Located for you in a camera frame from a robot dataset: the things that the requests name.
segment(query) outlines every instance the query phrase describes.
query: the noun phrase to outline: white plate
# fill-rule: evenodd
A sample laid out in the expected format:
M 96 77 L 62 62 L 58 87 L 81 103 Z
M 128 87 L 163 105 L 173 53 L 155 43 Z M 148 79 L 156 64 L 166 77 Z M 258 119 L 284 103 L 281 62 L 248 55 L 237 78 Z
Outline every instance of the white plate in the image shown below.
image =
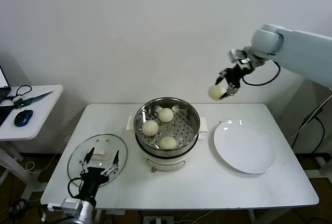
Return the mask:
M 221 123 L 214 132 L 214 145 L 223 160 L 233 168 L 259 174 L 270 169 L 275 160 L 273 137 L 246 119 Z

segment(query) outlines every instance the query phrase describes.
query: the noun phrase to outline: cable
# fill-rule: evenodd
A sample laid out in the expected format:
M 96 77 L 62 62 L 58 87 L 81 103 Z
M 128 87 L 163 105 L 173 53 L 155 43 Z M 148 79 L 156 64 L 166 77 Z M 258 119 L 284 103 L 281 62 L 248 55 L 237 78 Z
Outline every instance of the cable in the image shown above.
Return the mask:
M 33 161 L 29 161 L 28 163 L 26 163 L 26 165 L 25 165 L 25 171 L 28 171 L 29 173 L 31 173 L 31 174 L 38 174 L 38 173 L 40 173 L 40 172 L 43 172 L 44 170 L 46 170 L 50 165 L 51 165 L 51 163 L 52 163 L 52 161 L 53 161 L 53 159 L 56 157 L 56 153 L 54 154 L 54 156 L 52 157 L 52 159 L 51 159 L 51 161 L 49 161 L 49 163 L 48 163 L 48 165 L 45 167 L 45 168 L 43 168 L 42 170 L 38 170 L 38 171 L 35 171 L 35 172 L 32 172 L 31 170 L 33 170 L 34 168 L 35 168 L 35 162 L 33 162 Z M 30 168 L 30 169 L 28 169 L 27 168 L 27 165 L 28 164 L 33 164 L 32 165 L 32 167 Z M 8 169 L 8 170 L 13 170 L 13 168 L 11 168 L 11 167 L 7 167 L 7 166 L 4 166 L 3 164 L 1 164 L 0 163 L 0 165 L 3 167 L 3 168 L 5 168 L 5 169 Z
M 72 192 L 71 192 L 71 183 L 72 183 L 73 181 L 76 181 L 76 180 L 82 180 L 82 178 L 80 178 L 80 177 L 75 177 L 75 178 L 73 178 L 73 179 L 70 179 L 69 183 L 67 184 L 67 191 L 68 191 L 69 195 L 70 195 L 72 198 L 74 198 L 74 196 L 73 196 L 73 194 L 72 194 Z
M 69 220 L 69 219 L 73 219 L 74 216 L 66 216 L 62 219 L 59 219 L 59 220 L 55 220 L 55 221 L 43 221 L 42 223 L 45 223 L 45 224 L 58 224 L 58 223 L 61 223 L 65 220 Z
M 301 218 L 301 220 L 303 220 L 304 223 L 307 223 L 307 221 L 295 210 L 295 209 L 292 209 L 294 211 L 294 213 Z
M 23 93 L 19 93 L 19 90 L 21 89 L 21 88 L 23 88 L 23 87 L 27 87 L 28 88 L 28 90 L 26 91 L 26 92 L 23 92 Z M 32 91 L 32 87 L 31 86 L 29 86 L 29 85 L 22 85 L 22 86 L 20 86 L 17 90 L 16 90 L 16 94 L 15 94 L 15 96 L 14 95 L 10 95 L 10 96 L 7 96 L 7 97 L 4 97 L 4 100 L 13 100 L 13 99 L 15 99 L 16 97 L 18 97 L 18 96 L 23 96 L 23 95 L 25 95 L 25 94 L 27 94 L 27 93 L 29 93 L 29 92 L 31 92 Z
M 319 122 L 319 124 L 321 124 L 322 130 L 323 130 L 323 133 L 322 133 L 322 137 L 321 137 L 320 142 L 318 143 L 318 145 L 316 146 L 316 148 L 314 148 L 314 150 L 313 150 L 311 153 L 315 153 L 315 151 L 316 151 L 316 150 L 320 147 L 320 145 L 322 144 L 323 139 L 324 139 L 324 137 L 325 137 L 325 128 L 324 128 L 323 123 L 321 122 L 321 120 L 319 119 L 319 117 L 315 117 L 315 120 L 317 120 L 317 121 Z
M 327 220 L 324 220 L 322 218 L 318 218 L 318 217 L 313 217 L 313 218 L 310 218 L 309 221 L 307 222 L 295 209 L 292 209 L 294 211 L 294 213 L 301 218 L 301 220 L 305 223 L 305 224 L 310 224 L 312 221 L 314 220 L 320 220 L 320 221 L 323 221 L 327 224 L 331 224 L 330 222 L 328 222 Z
M 316 114 L 316 112 L 318 112 L 318 110 L 321 109 L 331 97 L 332 97 L 332 94 L 316 109 L 316 111 L 313 112 L 313 114 L 310 116 L 310 118 L 302 125 L 302 127 L 292 137 L 294 137 L 296 134 L 298 134 L 302 130 L 302 128 L 305 127 L 306 124 L 308 124 L 308 122 L 312 119 L 312 116 L 314 116 Z
M 295 137 L 295 139 L 294 139 L 294 142 L 293 142 L 293 144 L 292 144 L 292 149 L 293 149 L 293 148 L 294 148 L 294 146 L 295 146 L 295 143 L 296 143 L 296 141 L 297 141 L 297 138 L 298 138 L 299 134 L 300 134 L 299 132 L 296 134 L 296 137 Z
M 46 170 L 50 165 L 51 165 L 51 163 L 52 163 L 52 161 L 53 161 L 53 159 L 56 157 L 56 153 L 54 153 L 54 156 L 52 157 L 52 159 L 51 159 L 51 161 L 48 163 L 48 165 L 45 167 L 45 168 L 43 168 L 41 171 L 40 170 L 38 170 L 38 171 L 36 171 L 36 172 L 31 172 L 30 170 L 31 169 L 27 169 L 27 164 L 29 163 L 26 163 L 26 165 L 25 165 L 25 169 L 26 169 L 26 171 L 28 171 L 29 173 L 31 173 L 31 174 L 38 174 L 38 173 L 40 173 L 40 172 L 42 172 L 42 171 L 44 171 L 44 170 Z
M 180 220 L 183 220 L 184 218 L 186 218 L 190 214 L 191 214 L 191 211 L 189 211 L 187 214 L 185 214 L 184 216 L 182 216 Z
M 322 133 L 322 137 L 321 137 L 320 142 L 319 142 L 318 145 L 314 148 L 314 150 L 311 152 L 311 154 L 314 154 L 315 151 L 320 147 L 320 145 L 322 144 L 322 142 L 323 142 L 323 140 L 324 140 L 324 137 L 325 137 L 325 127 L 324 127 L 324 124 L 323 124 L 322 121 L 319 119 L 319 117 L 315 117 L 314 119 L 315 119 L 315 120 L 321 125 L 322 130 L 323 130 L 323 133 Z M 295 140 L 294 140 L 294 142 L 293 142 L 293 144 L 292 144 L 292 149 L 293 149 L 293 147 L 294 147 L 294 145 L 295 145 L 295 143 L 296 143 L 296 141 L 297 141 L 298 136 L 299 136 L 299 133 L 296 134 Z
M 11 196 L 12 196 L 12 191 L 14 188 L 14 178 L 13 178 L 12 173 L 10 173 L 10 178 L 11 178 L 11 188 L 10 188 L 10 195 L 9 195 L 9 199 L 8 199 L 8 208 L 10 208 L 10 206 L 11 206 Z
M 7 208 L 5 208 L 4 210 L 2 210 L 1 212 L 0 212 L 0 214 L 2 214 L 4 211 L 6 211 L 7 209 L 9 209 L 8 207 Z
M 6 223 L 6 221 L 8 221 L 8 220 L 10 220 L 10 218 L 8 217 L 8 218 L 6 218 L 6 219 L 4 219 L 0 224 L 5 224 Z
M 196 223 L 196 224 L 199 224 L 197 221 L 201 218 L 203 218 L 204 216 L 208 215 L 209 213 L 212 213 L 214 210 L 211 210 L 209 212 L 207 212 L 206 214 L 198 217 L 196 220 L 179 220 L 179 221 L 175 221 L 174 223 L 180 223 L 180 222 L 184 222 L 184 221 L 191 221 L 192 223 Z
M 280 74 L 280 70 L 281 70 L 280 65 L 279 65 L 277 62 L 274 62 L 274 63 L 275 63 L 275 65 L 278 67 L 278 72 L 276 73 L 276 75 L 275 75 L 272 79 L 268 80 L 267 82 L 260 83 L 260 84 L 252 84 L 252 83 L 247 82 L 247 81 L 244 79 L 244 76 L 242 77 L 242 81 L 243 81 L 245 84 L 247 84 L 247 85 L 249 85 L 249 86 L 253 86 L 253 87 L 264 86 L 264 85 L 266 85 L 266 84 L 269 84 L 269 83 L 273 82 L 273 81 L 278 77 L 278 75 Z
M 40 198 L 36 200 L 29 200 L 29 202 L 38 202 L 38 201 L 40 201 Z
M 330 224 L 330 222 L 328 222 L 327 220 L 324 220 L 324 219 L 318 218 L 318 217 L 310 218 L 308 224 L 310 224 L 313 220 L 321 220 L 327 224 Z

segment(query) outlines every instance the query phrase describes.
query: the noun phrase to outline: glass lid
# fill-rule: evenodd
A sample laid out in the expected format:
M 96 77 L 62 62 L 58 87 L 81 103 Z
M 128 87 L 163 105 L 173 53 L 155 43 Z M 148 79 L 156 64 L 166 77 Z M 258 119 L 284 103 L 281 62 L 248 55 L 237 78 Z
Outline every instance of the glass lid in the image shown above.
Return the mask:
M 102 187 L 109 184 L 121 173 L 127 160 L 127 147 L 120 137 L 113 134 L 100 134 L 85 140 L 76 147 L 69 158 L 67 172 L 70 179 L 80 177 L 80 172 L 82 171 L 81 161 L 84 160 L 92 148 L 94 148 L 93 154 L 87 167 L 108 169 L 114 164 L 118 152 L 118 169 L 109 175 L 109 181 L 102 184 L 100 186 Z M 76 186 L 80 185 L 80 181 L 74 181 L 73 183 Z

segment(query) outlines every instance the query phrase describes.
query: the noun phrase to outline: white table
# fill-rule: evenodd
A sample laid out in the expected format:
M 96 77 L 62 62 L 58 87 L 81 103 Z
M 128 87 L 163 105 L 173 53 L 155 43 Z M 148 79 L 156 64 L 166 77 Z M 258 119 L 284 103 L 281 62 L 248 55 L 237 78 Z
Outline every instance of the white table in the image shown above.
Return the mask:
M 141 105 L 88 105 L 41 198 L 42 204 L 61 204 L 68 197 L 67 162 L 73 150 L 97 134 L 120 136 L 128 147 L 127 163 L 121 174 L 96 195 L 99 209 L 255 209 L 279 208 L 262 216 L 268 223 L 285 211 L 280 207 L 317 204 L 319 198 L 298 163 L 288 142 L 263 104 L 196 104 L 209 127 L 205 139 L 190 152 L 186 165 L 175 172 L 152 173 L 143 160 L 136 140 L 126 131 L 129 116 Z M 210 149 L 219 121 L 245 117 L 276 139 L 273 167 L 260 175 L 237 172 Z
M 13 87 L 9 95 L 15 95 L 18 87 Z M 54 105 L 59 99 L 63 87 L 62 85 L 47 85 L 47 86 L 32 86 L 32 91 L 22 97 L 23 100 L 39 96 L 43 93 L 53 91 L 52 94 L 46 96 L 42 100 L 35 102 L 22 109 L 14 109 L 0 126 L 0 143 L 6 151 L 0 148 L 0 164 L 7 168 L 0 179 L 0 183 L 8 175 L 8 171 L 21 179 L 26 188 L 22 198 L 28 200 L 30 194 L 34 191 L 43 191 L 46 184 L 39 183 L 37 178 L 39 174 L 30 174 L 17 161 L 22 161 L 23 157 L 17 152 L 15 147 L 11 145 L 10 141 L 26 141 L 33 139 L 42 126 L 44 125 L 48 115 L 52 111 Z M 12 105 L 12 101 L 2 101 L 0 106 Z M 20 111 L 25 109 L 33 110 L 33 115 L 27 125 L 17 127 L 14 125 L 14 118 Z

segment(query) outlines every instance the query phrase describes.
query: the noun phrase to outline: laptop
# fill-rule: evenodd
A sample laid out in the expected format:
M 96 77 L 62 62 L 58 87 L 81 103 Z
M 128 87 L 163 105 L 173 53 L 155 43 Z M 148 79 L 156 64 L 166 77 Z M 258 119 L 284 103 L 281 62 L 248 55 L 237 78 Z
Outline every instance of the laptop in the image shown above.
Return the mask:
M 9 83 L 6 79 L 6 76 L 0 66 L 0 103 L 3 101 L 3 99 L 10 93 L 11 88 L 9 86 Z

